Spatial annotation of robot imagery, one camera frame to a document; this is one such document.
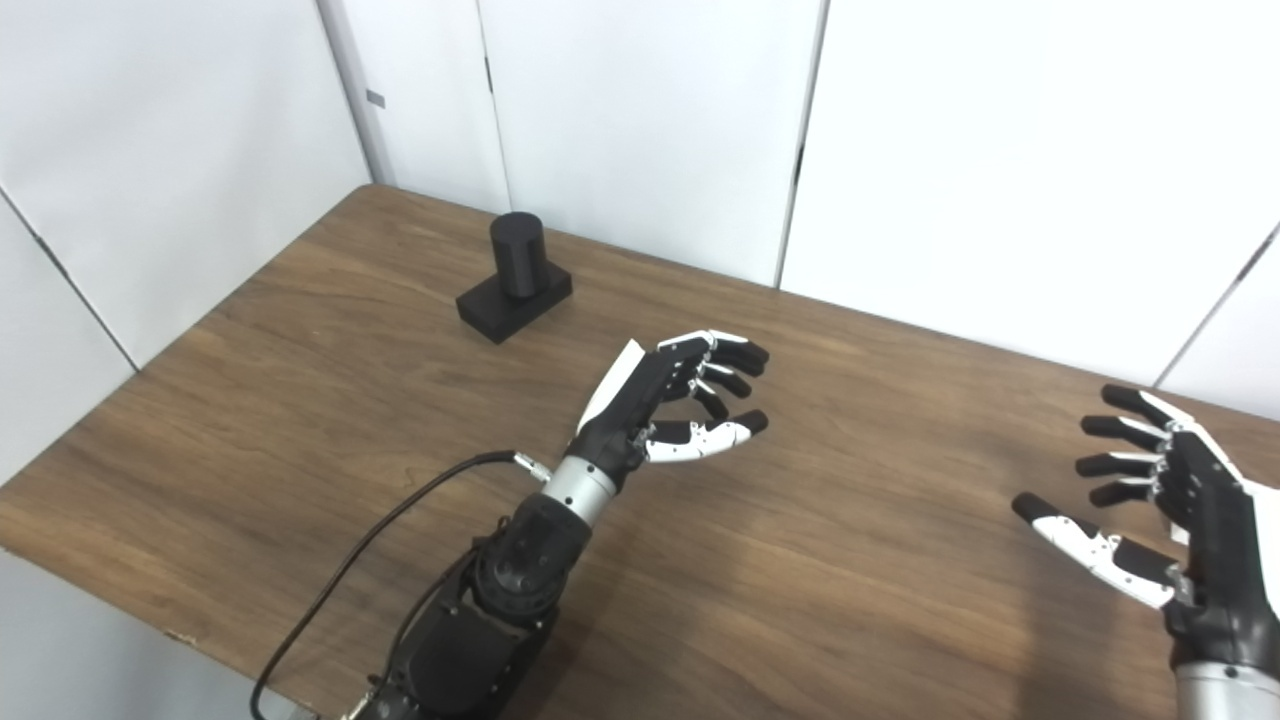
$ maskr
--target white wall panel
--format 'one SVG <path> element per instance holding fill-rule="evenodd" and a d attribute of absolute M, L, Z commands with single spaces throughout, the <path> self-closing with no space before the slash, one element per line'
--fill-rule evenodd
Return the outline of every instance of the white wall panel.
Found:
<path fill-rule="evenodd" d="M 0 0 L 0 184 L 145 363 L 367 181 L 311 0 Z"/>
<path fill-rule="evenodd" d="M 1276 27 L 833 0 L 783 290 L 1155 382 L 1280 213 Z"/>
<path fill-rule="evenodd" d="M 819 0 L 480 0 L 511 201 L 772 283 Z"/>
<path fill-rule="evenodd" d="M 509 211 L 474 0 L 320 1 L 378 182 Z"/>
<path fill-rule="evenodd" d="M 248 678 L 0 551 L 0 717 L 248 720 Z M 268 691 L 262 711 L 292 716 Z"/>
<path fill-rule="evenodd" d="M 0 484 L 131 373 L 97 320 L 0 199 Z"/>
<path fill-rule="evenodd" d="M 1280 420 L 1280 250 L 1274 242 L 1160 387 Z"/>

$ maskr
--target wood grain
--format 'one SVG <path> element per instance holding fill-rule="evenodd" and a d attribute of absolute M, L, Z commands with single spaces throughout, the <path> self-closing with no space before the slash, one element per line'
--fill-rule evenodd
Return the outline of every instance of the wood grain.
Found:
<path fill-rule="evenodd" d="M 411 487 L 484 450 L 553 462 L 627 338 L 721 328 L 773 352 L 735 405 L 772 427 L 632 477 L 509 717 L 1172 716 L 1158 615 L 1009 510 L 1032 489 L 1158 542 L 1071 470 L 1110 447 L 1076 428 L 1103 378 L 557 233 L 576 293 L 493 346 L 453 307 L 488 222 L 357 191 L 4 487 L 0 544 L 253 675 Z M 1280 425 L 1188 406 L 1251 477 L 1280 466 Z M 486 468 L 430 496 L 275 687 L 346 711 L 412 597 L 532 489 Z"/>

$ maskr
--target black cable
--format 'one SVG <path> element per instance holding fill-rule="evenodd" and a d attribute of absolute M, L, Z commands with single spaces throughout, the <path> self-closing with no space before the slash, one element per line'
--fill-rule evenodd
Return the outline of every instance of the black cable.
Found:
<path fill-rule="evenodd" d="M 334 588 L 337 588 L 338 583 L 342 582 L 342 578 L 343 575 L 347 574 L 347 570 L 351 570 L 351 566 L 356 562 L 356 559 L 360 557 L 360 553 L 369 547 L 369 543 L 374 542 L 374 538 L 376 538 L 379 533 L 387 529 L 387 525 L 390 525 L 392 521 L 403 515 L 404 511 L 412 507 L 415 502 L 422 500 L 422 497 L 426 493 L 438 488 L 442 483 L 457 475 L 458 473 L 462 473 L 463 470 L 468 470 L 477 465 L 486 465 L 489 462 L 515 462 L 515 461 L 516 461 L 516 451 L 513 450 L 503 450 L 499 452 L 481 452 L 480 455 L 476 455 L 470 460 L 463 460 L 462 462 L 458 462 L 457 465 L 440 473 L 425 486 L 413 491 L 412 495 L 402 500 L 399 505 L 397 505 L 394 509 L 392 509 L 390 512 L 384 515 L 381 520 L 375 523 L 374 527 L 370 528 L 367 533 L 365 533 L 365 537 L 360 538 L 360 542 L 357 542 L 356 546 L 351 548 L 351 552 L 347 553 L 347 557 L 344 557 L 342 562 L 338 565 L 338 570 L 334 571 L 333 577 L 329 578 L 329 582 L 325 583 L 324 588 L 320 589 L 320 594 L 317 594 L 316 598 L 311 601 L 311 607 L 308 607 L 307 611 L 302 614 L 302 619 L 298 620 L 298 624 L 294 625 L 292 630 L 289 630 L 289 634 L 284 635 L 284 639 L 280 642 L 280 647 L 275 648 L 275 652 L 271 653 L 270 660 L 266 661 L 266 666 L 262 667 L 262 673 L 257 676 L 257 682 L 253 683 L 253 692 L 250 693 L 248 696 L 248 711 L 250 715 L 253 716 L 253 720 L 266 720 L 266 717 L 262 715 L 262 711 L 259 708 L 259 703 L 262 700 L 262 691 L 266 689 L 266 680 L 271 676 L 271 673 L 275 670 L 275 666 L 280 664 L 280 660 L 284 657 L 284 653 L 288 652 L 289 648 L 293 646 L 293 641 L 298 639 L 298 635 L 302 634 L 302 630 L 306 629 L 307 624 L 311 623 L 311 619 L 315 618 L 316 612 L 320 611 L 320 606 L 323 606 L 324 602 L 329 600 L 329 596 L 333 594 Z M 436 580 L 435 583 L 433 583 L 430 592 L 428 592 L 425 597 L 430 597 L 430 593 L 439 587 L 442 580 Z M 413 612 L 410 614 L 408 616 L 410 619 L 413 615 L 417 615 L 417 607 L 420 607 L 420 605 L 416 606 Z M 403 630 L 407 626 L 408 626 L 408 619 L 406 619 L 401 630 L 397 632 L 397 635 L 402 635 Z"/>

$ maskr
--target silver cylindrical joint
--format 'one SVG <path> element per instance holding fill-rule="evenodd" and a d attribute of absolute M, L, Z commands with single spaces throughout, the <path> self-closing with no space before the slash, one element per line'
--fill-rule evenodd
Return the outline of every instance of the silver cylindrical joint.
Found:
<path fill-rule="evenodd" d="M 1180 720 L 1280 717 L 1280 682 L 1266 673 L 1221 662 L 1179 665 Z"/>
<path fill-rule="evenodd" d="M 566 456 L 552 479 L 543 486 L 543 495 L 554 497 L 588 525 L 604 512 L 604 506 L 618 493 L 613 479 L 581 457 Z"/>

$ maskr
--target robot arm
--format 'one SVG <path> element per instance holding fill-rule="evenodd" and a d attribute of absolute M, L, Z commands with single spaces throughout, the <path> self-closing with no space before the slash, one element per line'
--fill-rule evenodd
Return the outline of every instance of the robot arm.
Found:
<path fill-rule="evenodd" d="M 1179 714 L 1187 720 L 1280 717 L 1280 491 L 1245 479 L 1194 418 L 1142 391 L 1106 386 L 1130 418 L 1089 416 L 1087 434 L 1143 452 L 1084 457 L 1097 507 L 1149 501 L 1187 537 L 1188 564 L 1023 493 L 1014 511 L 1111 587 L 1161 610 L 1174 639 Z"/>
<path fill-rule="evenodd" d="M 700 331 L 653 351 L 631 341 L 588 402 L 554 471 L 516 461 L 545 480 L 512 516 L 445 573 L 394 648 L 387 678 L 348 720 L 495 717 L 545 644 L 568 574 L 595 523 L 645 461 L 696 460 L 768 427 L 760 411 L 727 418 L 717 383 L 739 397 L 735 373 L 764 372 L 769 355 L 746 338 Z M 654 421 L 658 405 L 694 397 L 708 423 Z"/>

